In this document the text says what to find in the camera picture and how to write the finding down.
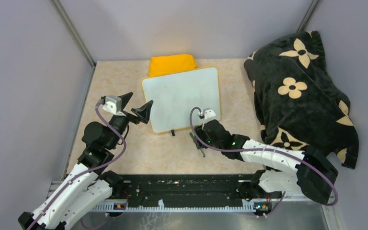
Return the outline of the folded yellow cloth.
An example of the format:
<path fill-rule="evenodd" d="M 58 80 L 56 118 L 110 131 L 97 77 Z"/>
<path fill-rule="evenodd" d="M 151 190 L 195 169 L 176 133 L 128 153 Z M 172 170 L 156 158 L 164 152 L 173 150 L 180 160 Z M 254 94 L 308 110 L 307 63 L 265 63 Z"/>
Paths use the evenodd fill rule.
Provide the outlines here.
<path fill-rule="evenodd" d="M 163 76 L 196 68 L 195 58 L 190 54 L 156 56 L 150 59 L 148 77 Z"/>

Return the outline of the right metal corner post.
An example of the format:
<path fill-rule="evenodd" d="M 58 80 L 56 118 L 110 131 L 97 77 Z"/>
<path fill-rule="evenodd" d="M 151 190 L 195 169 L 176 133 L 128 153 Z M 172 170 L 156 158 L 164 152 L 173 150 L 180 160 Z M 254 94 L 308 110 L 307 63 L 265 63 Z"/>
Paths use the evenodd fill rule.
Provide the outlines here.
<path fill-rule="evenodd" d="M 317 7 L 321 4 L 321 2 L 322 2 L 322 0 L 312 0 L 310 2 L 310 5 L 309 5 L 304 17 L 301 20 L 301 22 L 300 22 L 300 24 L 297 28 L 297 33 L 306 30 L 312 16 L 314 15 Z"/>

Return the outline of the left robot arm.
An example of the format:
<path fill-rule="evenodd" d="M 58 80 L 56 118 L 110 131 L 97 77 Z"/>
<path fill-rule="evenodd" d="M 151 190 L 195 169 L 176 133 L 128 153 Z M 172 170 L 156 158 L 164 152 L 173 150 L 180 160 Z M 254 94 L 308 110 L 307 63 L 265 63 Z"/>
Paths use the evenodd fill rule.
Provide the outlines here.
<path fill-rule="evenodd" d="M 125 107 L 132 92 L 101 97 L 95 105 L 100 122 L 89 123 L 82 137 L 86 147 L 68 176 L 33 212 L 24 212 L 18 222 L 24 230 L 70 230 L 102 201 L 119 198 L 125 191 L 123 178 L 106 167 L 126 151 L 123 133 L 129 124 L 147 124 L 153 101 L 130 112 Z"/>

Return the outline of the black floral blanket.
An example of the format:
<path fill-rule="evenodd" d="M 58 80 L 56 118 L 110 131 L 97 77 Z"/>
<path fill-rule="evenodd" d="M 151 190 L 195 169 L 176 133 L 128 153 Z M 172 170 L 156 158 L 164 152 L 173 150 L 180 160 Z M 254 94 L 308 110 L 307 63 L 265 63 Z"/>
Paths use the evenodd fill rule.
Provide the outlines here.
<path fill-rule="evenodd" d="M 335 153 L 346 168 L 356 167 L 359 138 L 349 117 L 351 103 L 327 72 L 318 31 L 276 39 L 251 53 L 243 66 L 265 144 L 313 147 L 324 155 Z"/>

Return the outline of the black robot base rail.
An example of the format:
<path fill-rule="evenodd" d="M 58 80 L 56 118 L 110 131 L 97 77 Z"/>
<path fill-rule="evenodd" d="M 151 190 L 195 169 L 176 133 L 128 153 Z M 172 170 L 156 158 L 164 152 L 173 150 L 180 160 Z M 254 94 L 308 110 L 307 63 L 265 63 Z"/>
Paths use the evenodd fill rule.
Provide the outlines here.
<path fill-rule="evenodd" d="M 97 204 L 93 212 L 270 212 L 282 192 L 267 193 L 254 174 L 122 175 L 118 198 Z"/>

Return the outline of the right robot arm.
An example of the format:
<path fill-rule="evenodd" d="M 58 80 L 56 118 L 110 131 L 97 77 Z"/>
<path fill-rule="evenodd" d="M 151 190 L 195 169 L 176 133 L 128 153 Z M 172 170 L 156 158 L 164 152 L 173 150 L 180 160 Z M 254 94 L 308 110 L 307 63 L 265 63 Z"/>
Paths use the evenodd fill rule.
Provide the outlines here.
<path fill-rule="evenodd" d="M 264 197 L 271 192 L 300 193 L 310 200 L 330 205 L 338 200 L 334 183 L 337 169 L 313 147 L 290 150 L 258 142 L 248 136 L 231 134 L 217 120 L 192 127 L 195 141 L 202 148 L 221 152 L 230 159 L 260 163 L 267 170 L 251 183 L 251 193 Z"/>

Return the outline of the left metal corner post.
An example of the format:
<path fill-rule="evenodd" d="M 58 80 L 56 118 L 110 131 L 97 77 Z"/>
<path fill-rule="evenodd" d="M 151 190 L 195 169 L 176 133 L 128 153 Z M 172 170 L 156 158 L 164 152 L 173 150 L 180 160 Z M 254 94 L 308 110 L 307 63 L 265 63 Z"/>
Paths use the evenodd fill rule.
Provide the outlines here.
<path fill-rule="evenodd" d="M 88 48 L 86 47 L 83 39 L 81 38 L 78 30 L 74 26 L 71 18 L 68 16 L 66 9 L 62 5 L 61 1 L 59 0 L 51 0 L 50 1 L 59 14 L 60 19 L 64 23 L 66 29 L 70 33 L 72 39 L 74 40 L 74 43 L 76 44 L 77 48 L 81 52 L 81 54 L 84 56 L 84 58 L 87 60 L 87 62 L 90 64 L 92 68 L 96 67 L 96 62 L 92 58 L 90 52 L 88 51 Z"/>

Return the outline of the green whiteboard marker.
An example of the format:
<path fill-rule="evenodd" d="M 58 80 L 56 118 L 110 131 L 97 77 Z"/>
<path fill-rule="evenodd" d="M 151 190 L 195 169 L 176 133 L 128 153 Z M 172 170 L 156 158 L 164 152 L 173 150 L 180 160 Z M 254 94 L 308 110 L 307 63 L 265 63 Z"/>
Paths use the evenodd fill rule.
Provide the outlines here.
<path fill-rule="evenodd" d="M 196 146 L 197 150 L 201 153 L 202 157 L 203 157 L 203 158 L 205 158 L 205 157 L 206 157 L 206 155 L 204 154 L 204 152 L 203 152 L 202 148 L 199 146 L 199 144 L 198 144 L 198 142 L 197 142 L 197 140 L 196 140 L 195 136 L 193 135 L 193 133 L 192 133 L 192 132 L 190 132 L 190 133 L 189 133 L 189 135 L 190 135 L 190 137 L 191 137 L 192 141 L 194 142 L 194 144 L 195 144 L 195 146 Z"/>

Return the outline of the yellow-framed whiteboard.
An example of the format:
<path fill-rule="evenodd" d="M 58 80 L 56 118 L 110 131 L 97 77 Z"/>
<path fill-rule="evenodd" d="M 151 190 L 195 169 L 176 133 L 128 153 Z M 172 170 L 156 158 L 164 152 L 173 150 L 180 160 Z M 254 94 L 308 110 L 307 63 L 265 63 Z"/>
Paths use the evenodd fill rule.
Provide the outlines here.
<path fill-rule="evenodd" d="M 221 120 L 219 71 L 207 67 L 164 76 L 147 77 L 141 82 L 144 98 L 153 101 L 150 124 L 154 133 L 170 132 L 202 123 L 194 107 L 210 108 Z"/>

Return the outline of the metal corner post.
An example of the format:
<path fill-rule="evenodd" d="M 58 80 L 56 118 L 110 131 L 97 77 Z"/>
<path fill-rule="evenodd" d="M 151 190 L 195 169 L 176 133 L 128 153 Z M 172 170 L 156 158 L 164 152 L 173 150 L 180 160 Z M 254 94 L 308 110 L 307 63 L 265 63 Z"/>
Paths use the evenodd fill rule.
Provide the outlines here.
<path fill-rule="evenodd" d="M 301 20 L 301 22 L 300 22 L 300 24 L 297 28 L 297 33 L 306 30 L 312 16 L 314 15 L 317 7 L 321 4 L 321 2 L 322 2 L 322 0 L 312 0 L 310 2 L 310 5 L 309 5 L 304 17 Z"/>
<path fill-rule="evenodd" d="M 81 54 L 84 56 L 84 58 L 87 60 L 87 62 L 90 64 L 92 68 L 96 67 L 96 62 L 92 58 L 90 52 L 88 51 L 88 48 L 86 47 L 83 39 L 81 38 L 78 30 L 74 26 L 71 18 L 68 16 L 66 9 L 62 5 L 61 1 L 59 0 L 51 0 L 50 1 L 59 14 L 60 19 L 64 23 L 66 29 L 70 33 L 72 39 L 74 40 L 74 43 L 76 44 L 77 48 L 81 52 Z"/>

